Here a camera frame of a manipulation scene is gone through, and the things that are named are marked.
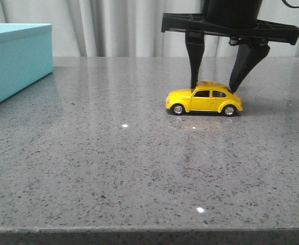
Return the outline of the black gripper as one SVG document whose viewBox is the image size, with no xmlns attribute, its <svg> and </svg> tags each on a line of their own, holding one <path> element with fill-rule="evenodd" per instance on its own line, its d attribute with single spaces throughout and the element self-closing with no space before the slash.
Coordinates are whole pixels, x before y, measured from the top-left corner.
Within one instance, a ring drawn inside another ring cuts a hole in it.
<svg viewBox="0 0 299 245">
<path fill-rule="evenodd" d="M 201 13 L 164 13 L 162 32 L 184 32 L 191 69 L 191 85 L 198 82 L 205 43 L 204 36 L 222 36 L 230 45 L 240 45 L 229 86 L 236 92 L 244 78 L 269 53 L 268 43 L 295 45 L 299 27 L 259 20 L 261 1 L 205 1 Z"/>
</svg>

